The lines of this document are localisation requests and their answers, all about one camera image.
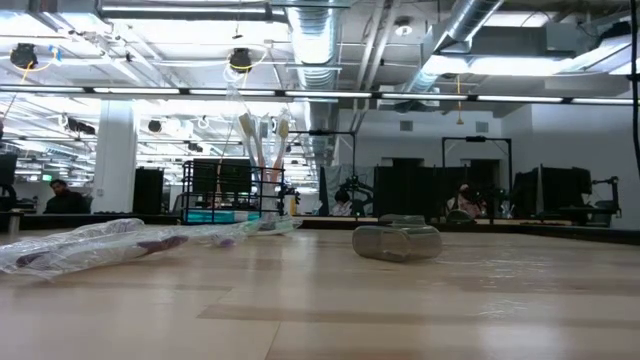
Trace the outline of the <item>purple toothbrush in clear wrapper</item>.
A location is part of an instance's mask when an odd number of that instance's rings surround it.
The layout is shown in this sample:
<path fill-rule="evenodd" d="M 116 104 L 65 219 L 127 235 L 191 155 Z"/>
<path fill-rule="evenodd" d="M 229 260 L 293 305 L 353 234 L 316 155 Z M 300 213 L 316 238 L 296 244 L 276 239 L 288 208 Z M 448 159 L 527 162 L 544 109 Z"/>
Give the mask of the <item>purple toothbrush in clear wrapper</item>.
<path fill-rule="evenodd" d="M 86 225 L 0 246 L 0 272 L 52 278 L 120 264 L 187 243 L 172 227 L 153 228 L 136 218 Z"/>
<path fill-rule="evenodd" d="M 149 227 L 139 230 L 138 241 L 166 240 L 173 237 L 185 238 L 187 242 L 216 247 L 238 245 L 258 232 L 260 223 L 246 221 L 235 224 L 179 225 Z"/>

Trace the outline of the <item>black monitor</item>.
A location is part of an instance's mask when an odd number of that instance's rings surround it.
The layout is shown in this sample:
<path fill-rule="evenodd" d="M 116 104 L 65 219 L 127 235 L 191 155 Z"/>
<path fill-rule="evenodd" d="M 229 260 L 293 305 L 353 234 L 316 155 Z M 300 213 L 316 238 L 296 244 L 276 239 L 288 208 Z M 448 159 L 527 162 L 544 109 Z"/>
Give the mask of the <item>black monitor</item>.
<path fill-rule="evenodd" d="M 195 192 L 249 193 L 252 166 L 249 159 L 196 159 L 192 167 Z"/>
<path fill-rule="evenodd" d="M 17 203 L 13 187 L 17 159 L 14 153 L 0 154 L 0 212 L 8 212 Z"/>

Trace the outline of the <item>wide black partition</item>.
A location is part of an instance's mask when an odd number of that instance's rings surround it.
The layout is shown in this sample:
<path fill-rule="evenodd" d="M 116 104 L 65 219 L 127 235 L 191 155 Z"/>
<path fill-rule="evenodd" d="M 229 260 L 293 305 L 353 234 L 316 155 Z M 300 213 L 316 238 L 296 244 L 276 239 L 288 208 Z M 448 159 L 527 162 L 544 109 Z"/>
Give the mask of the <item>wide black partition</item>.
<path fill-rule="evenodd" d="M 503 192 L 492 176 L 473 167 L 376 167 L 373 214 L 443 217 L 463 185 L 473 200 L 487 204 L 491 195 Z"/>

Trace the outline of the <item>silver round ventilation duct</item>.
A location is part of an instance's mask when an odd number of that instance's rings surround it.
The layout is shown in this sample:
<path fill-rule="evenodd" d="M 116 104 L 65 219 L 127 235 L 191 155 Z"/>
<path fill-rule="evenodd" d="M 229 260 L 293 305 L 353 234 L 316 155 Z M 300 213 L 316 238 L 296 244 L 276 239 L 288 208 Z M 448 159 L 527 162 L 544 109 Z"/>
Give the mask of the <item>silver round ventilation duct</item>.
<path fill-rule="evenodd" d="M 428 92 L 440 75 L 452 73 L 452 70 L 437 68 L 441 52 L 469 53 L 473 37 L 503 3 L 504 0 L 456 0 L 450 16 L 432 25 L 425 34 L 421 46 L 423 62 L 403 85 L 402 91 Z"/>
<path fill-rule="evenodd" d="M 291 43 L 299 86 L 310 92 L 334 91 L 337 87 L 337 41 L 340 30 L 339 10 L 329 7 L 333 0 L 301 0 L 311 3 L 286 10 L 291 29 Z M 337 100 L 309 98 L 305 120 L 309 131 L 336 131 Z M 331 165 L 335 135 L 310 136 L 310 152 L 316 166 Z"/>

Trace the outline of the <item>long ceiling light strip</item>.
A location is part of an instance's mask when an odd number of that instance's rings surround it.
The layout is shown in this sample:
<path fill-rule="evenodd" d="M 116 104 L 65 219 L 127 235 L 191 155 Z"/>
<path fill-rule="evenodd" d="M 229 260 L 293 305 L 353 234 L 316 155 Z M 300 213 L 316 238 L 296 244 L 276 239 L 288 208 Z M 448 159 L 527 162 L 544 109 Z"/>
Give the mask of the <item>long ceiling light strip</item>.
<path fill-rule="evenodd" d="M 224 98 L 224 88 L 151 88 L 151 87 L 81 87 L 0 84 L 0 92 L 79 97 L 129 97 L 132 99 L 174 98 Z M 253 101 L 274 98 L 303 100 L 384 100 L 384 101 L 440 101 L 475 103 L 560 104 L 596 106 L 640 105 L 639 98 L 570 97 L 570 96 L 521 96 L 449 93 L 398 93 L 379 91 L 328 91 L 328 90 L 269 90 L 240 89 L 238 94 Z"/>

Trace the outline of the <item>person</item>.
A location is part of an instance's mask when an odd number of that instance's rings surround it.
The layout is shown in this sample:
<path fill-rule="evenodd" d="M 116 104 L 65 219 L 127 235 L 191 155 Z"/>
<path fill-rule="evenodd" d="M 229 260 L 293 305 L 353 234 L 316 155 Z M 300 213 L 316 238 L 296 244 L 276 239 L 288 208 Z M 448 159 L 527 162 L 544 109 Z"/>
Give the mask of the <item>person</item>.
<path fill-rule="evenodd" d="M 49 183 L 54 196 L 46 203 L 45 214 L 89 214 L 90 206 L 85 197 L 69 189 L 67 183 L 61 179 Z"/>
<path fill-rule="evenodd" d="M 448 223 L 474 223 L 487 215 L 487 204 L 469 184 L 458 187 L 455 195 L 446 201 Z"/>
<path fill-rule="evenodd" d="M 352 202 L 349 193 L 340 189 L 334 195 L 335 204 L 331 210 L 332 216 L 348 217 L 352 215 Z"/>

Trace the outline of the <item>black neighbour rig frame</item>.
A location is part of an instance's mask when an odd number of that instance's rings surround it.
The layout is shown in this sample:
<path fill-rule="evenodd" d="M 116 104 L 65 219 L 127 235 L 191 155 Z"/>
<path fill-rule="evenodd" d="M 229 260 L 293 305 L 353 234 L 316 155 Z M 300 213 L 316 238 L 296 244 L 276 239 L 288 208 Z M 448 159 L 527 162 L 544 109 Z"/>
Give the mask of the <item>black neighbour rig frame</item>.
<path fill-rule="evenodd" d="M 492 143 L 499 150 L 503 150 L 498 145 L 498 142 L 503 142 L 507 146 L 506 155 L 507 155 L 507 189 L 499 191 L 496 186 L 489 189 L 486 188 L 483 193 L 489 197 L 491 196 L 494 199 L 504 200 L 508 198 L 512 188 L 513 188 L 513 145 L 511 138 L 496 138 L 496 137 L 486 137 L 481 135 L 476 136 L 465 136 L 465 137 L 442 137 L 441 138 L 441 165 L 438 167 L 438 175 L 439 179 L 437 180 L 437 184 L 442 191 L 442 194 L 449 194 L 454 189 L 454 182 L 448 176 L 449 167 L 446 164 L 447 154 L 449 149 L 447 148 L 448 141 L 462 141 L 465 143 Z"/>
<path fill-rule="evenodd" d="M 346 143 L 351 150 L 352 175 L 355 175 L 356 133 L 352 131 L 336 131 L 329 129 L 293 130 L 290 132 L 293 138 L 289 141 L 292 146 L 300 146 L 303 158 L 310 167 L 311 174 L 317 180 L 319 200 L 328 204 L 328 192 L 324 169 L 333 164 L 337 159 L 336 154 L 340 141 Z"/>

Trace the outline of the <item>black partition panel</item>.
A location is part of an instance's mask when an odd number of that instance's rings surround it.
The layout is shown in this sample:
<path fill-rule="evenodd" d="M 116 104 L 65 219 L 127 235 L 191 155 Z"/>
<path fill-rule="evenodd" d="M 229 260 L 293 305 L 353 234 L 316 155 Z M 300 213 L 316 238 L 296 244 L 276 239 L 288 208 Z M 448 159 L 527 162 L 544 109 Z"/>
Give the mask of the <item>black partition panel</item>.
<path fill-rule="evenodd" d="M 164 171 L 137 168 L 132 212 L 144 215 L 159 215 L 162 208 Z"/>

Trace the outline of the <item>clear grey plastic case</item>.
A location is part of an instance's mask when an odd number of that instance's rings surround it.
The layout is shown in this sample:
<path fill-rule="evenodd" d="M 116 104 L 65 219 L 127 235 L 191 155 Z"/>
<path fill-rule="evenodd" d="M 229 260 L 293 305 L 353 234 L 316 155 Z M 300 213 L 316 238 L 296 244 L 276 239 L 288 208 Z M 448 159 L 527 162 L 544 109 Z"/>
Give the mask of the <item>clear grey plastic case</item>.
<path fill-rule="evenodd" d="M 366 225 L 352 233 L 352 247 L 363 258 L 404 263 L 433 259 L 443 249 L 440 232 L 419 215 L 383 215 L 380 225 Z"/>

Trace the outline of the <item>black monitor panel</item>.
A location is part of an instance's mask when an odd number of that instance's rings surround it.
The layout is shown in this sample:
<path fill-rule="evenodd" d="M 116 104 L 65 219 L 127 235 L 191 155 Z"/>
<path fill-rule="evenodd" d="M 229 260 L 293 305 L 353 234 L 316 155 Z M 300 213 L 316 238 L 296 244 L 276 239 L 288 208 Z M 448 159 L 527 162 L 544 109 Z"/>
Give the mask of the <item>black monitor panel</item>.
<path fill-rule="evenodd" d="M 566 207 L 583 207 L 583 196 L 592 194 L 591 172 L 587 169 L 542 168 L 543 209 L 556 211 Z"/>
<path fill-rule="evenodd" d="M 538 169 L 515 175 L 511 199 L 516 218 L 530 218 L 538 214 L 538 180 Z"/>

